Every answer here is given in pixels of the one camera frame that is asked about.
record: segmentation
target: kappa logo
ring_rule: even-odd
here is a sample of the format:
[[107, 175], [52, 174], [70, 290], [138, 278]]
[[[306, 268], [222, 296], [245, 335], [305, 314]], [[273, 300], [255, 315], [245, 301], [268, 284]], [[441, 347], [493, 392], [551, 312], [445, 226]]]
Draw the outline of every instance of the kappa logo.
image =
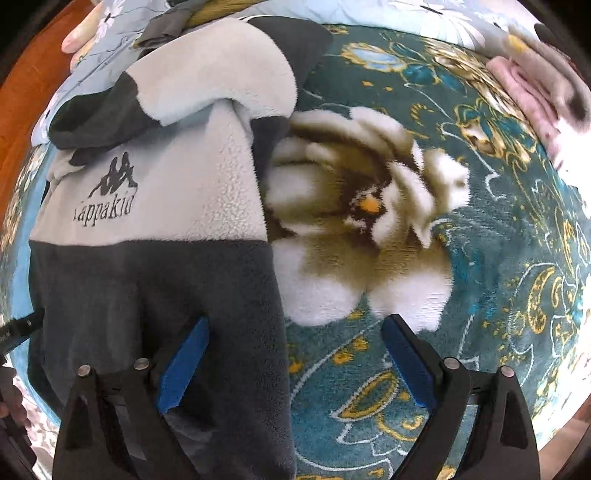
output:
[[[120, 168], [117, 168], [118, 161], [118, 157], [111, 161], [109, 171], [101, 177], [96, 187], [90, 191], [88, 198], [82, 201], [82, 208], [74, 209], [73, 221], [81, 222], [82, 226], [86, 227], [95, 226], [101, 220], [129, 215], [138, 183], [134, 180], [134, 168], [129, 162], [129, 154], [127, 152], [123, 153]], [[106, 198], [102, 202], [89, 200], [93, 196], [94, 198]]]
[[115, 193], [126, 180], [130, 189], [138, 187], [138, 184], [134, 181], [134, 168], [129, 164], [129, 154], [127, 152], [123, 154], [119, 170], [117, 170], [117, 157], [113, 159], [107, 175], [101, 178], [99, 184], [88, 195], [88, 198], [92, 197], [99, 189], [102, 197], [109, 193]]

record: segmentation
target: floral blanket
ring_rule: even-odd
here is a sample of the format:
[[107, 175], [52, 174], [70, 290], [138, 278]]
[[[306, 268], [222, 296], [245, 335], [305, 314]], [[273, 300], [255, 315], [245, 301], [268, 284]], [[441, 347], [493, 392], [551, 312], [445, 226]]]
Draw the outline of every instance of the floral blanket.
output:
[[[298, 480], [389, 478], [424, 425], [379, 335], [391, 308], [441, 356], [512, 366], [541, 448], [591, 393], [591, 223], [580, 197], [477, 54], [328, 28], [333, 45], [263, 192], [289, 314]], [[28, 313], [19, 296], [45, 150], [27, 161], [5, 220], [4, 317]], [[26, 355], [24, 345], [12, 358], [21, 373]], [[454, 474], [473, 414], [440, 479]], [[50, 451], [55, 429], [40, 424]]]

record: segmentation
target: blue gripper pad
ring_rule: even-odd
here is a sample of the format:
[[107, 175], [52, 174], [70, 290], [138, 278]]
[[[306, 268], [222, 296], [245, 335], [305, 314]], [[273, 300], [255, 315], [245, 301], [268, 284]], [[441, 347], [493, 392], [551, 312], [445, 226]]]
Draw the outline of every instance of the blue gripper pad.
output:
[[201, 318], [160, 376], [156, 408], [164, 414], [178, 407], [209, 343], [209, 320]]
[[433, 376], [413, 347], [413, 341], [417, 343], [420, 340], [408, 326], [405, 329], [406, 332], [403, 331], [392, 317], [387, 317], [382, 324], [382, 339], [386, 349], [402, 375], [416, 405], [432, 412], [437, 406], [433, 391]]

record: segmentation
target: gray and dark gray sweatshirt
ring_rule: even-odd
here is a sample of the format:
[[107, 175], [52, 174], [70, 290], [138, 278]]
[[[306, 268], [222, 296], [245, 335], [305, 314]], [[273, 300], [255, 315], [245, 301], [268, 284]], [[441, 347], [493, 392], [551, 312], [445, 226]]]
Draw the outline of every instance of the gray and dark gray sweatshirt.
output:
[[128, 368], [205, 315], [210, 344], [168, 417], [181, 445], [204, 479], [295, 475], [259, 179], [330, 41], [309, 21], [228, 18], [61, 107], [30, 238], [45, 318], [29, 376], [58, 414], [79, 365]]

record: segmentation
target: pink cloth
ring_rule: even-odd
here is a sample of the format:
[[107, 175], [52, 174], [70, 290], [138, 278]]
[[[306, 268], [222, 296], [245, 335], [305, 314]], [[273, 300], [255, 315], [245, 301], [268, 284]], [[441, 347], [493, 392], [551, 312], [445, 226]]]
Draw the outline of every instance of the pink cloth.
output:
[[486, 68], [521, 108], [546, 148], [550, 160], [554, 162], [560, 152], [557, 141], [560, 131], [556, 128], [558, 114], [547, 100], [548, 93], [537, 82], [530, 82], [519, 65], [504, 57], [489, 60]]

